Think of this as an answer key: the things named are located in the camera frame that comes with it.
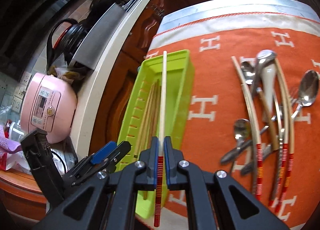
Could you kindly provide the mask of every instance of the rice cooker knob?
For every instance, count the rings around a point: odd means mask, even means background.
[[[54,113],[55,113],[55,110],[53,107],[50,106],[47,108],[47,114],[49,117],[52,117],[54,115]]]

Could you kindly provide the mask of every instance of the orange cloth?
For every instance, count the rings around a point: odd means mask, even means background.
[[[284,40],[292,42],[294,47],[289,44],[277,46],[276,41],[282,42],[282,38],[278,35],[274,36],[272,32],[288,33],[289,37],[284,37]],[[218,49],[200,50],[200,47],[208,46],[208,42],[204,43],[203,39],[217,36],[220,37],[219,40],[212,41],[212,45],[219,43]],[[216,103],[206,102],[204,108],[206,114],[215,112],[213,121],[208,118],[191,118],[187,121],[181,146],[184,158],[197,164],[202,170],[209,172],[215,172],[219,169],[229,171],[230,169],[230,165],[220,165],[220,158],[236,146],[233,123],[239,118],[249,119],[240,80],[231,61],[231,56],[236,56],[240,60],[240,57],[254,58],[263,49],[274,50],[278,54],[278,60],[290,90],[294,86],[299,87],[300,80],[307,70],[320,71],[319,67],[314,66],[312,61],[320,62],[319,46],[320,38],[306,32],[279,28],[244,28],[195,36],[149,50],[148,55],[156,52],[158,52],[157,55],[161,55],[164,50],[169,53],[189,49],[195,67],[192,96],[195,98],[216,96]],[[281,103],[277,79],[275,88],[278,101]],[[260,120],[260,128],[262,128],[264,126],[262,105],[258,97],[254,98],[254,104]],[[200,102],[191,103],[189,111],[200,113],[200,108]],[[288,192],[280,210],[280,218],[289,227],[305,223],[320,200],[319,109],[320,100],[318,96],[314,105],[302,109],[301,116],[304,118],[298,116],[294,123],[293,171]],[[261,137],[262,143],[270,142],[268,132],[262,134]],[[244,151],[237,160],[238,165],[245,163],[246,155],[246,151]],[[263,164],[261,201],[266,206],[272,189],[276,158],[277,154],[273,153]],[[251,190],[250,175],[241,177],[239,170],[237,170],[232,176],[249,191]],[[180,191],[170,192],[165,208],[186,217],[187,210],[184,202],[185,198]]]

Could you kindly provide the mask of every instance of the silver bolt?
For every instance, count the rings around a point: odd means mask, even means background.
[[[143,161],[136,161],[134,163],[138,168],[142,168],[144,166],[144,162]]]
[[[182,161],[179,161],[179,165],[183,168],[185,167],[188,167],[189,166],[189,162],[188,161],[185,161],[185,160],[182,160]]]
[[[106,176],[107,176],[107,173],[104,172],[104,171],[100,171],[100,172],[97,173],[97,177],[98,177],[99,179],[103,179],[103,178],[105,178]]]
[[[224,178],[227,176],[227,173],[225,171],[217,171],[217,176],[219,178]]]

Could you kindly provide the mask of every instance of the countertop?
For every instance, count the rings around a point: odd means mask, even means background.
[[[130,9],[104,49],[97,67],[78,93],[70,137],[79,160],[88,155],[96,114],[112,67],[130,30],[149,1],[139,0]]]

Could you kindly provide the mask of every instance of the wall outlet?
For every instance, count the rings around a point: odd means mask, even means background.
[[[22,99],[17,98],[16,96],[13,97],[13,101],[12,101],[12,111],[16,112],[16,113],[20,113],[20,109],[22,106]]]
[[[4,90],[7,89],[7,84],[3,80],[0,80],[0,88]]]
[[[28,83],[29,83],[31,77],[32,77],[32,74],[25,71],[22,75],[21,80],[20,80],[20,84],[22,84],[24,86],[28,86]]]
[[[23,99],[23,96],[24,94],[26,93],[27,91],[27,87],[24,86],[24,85],[21,85],[19,84],[17,87],[16,87],[16,90],[14,91],[14,95],[20,99]]]

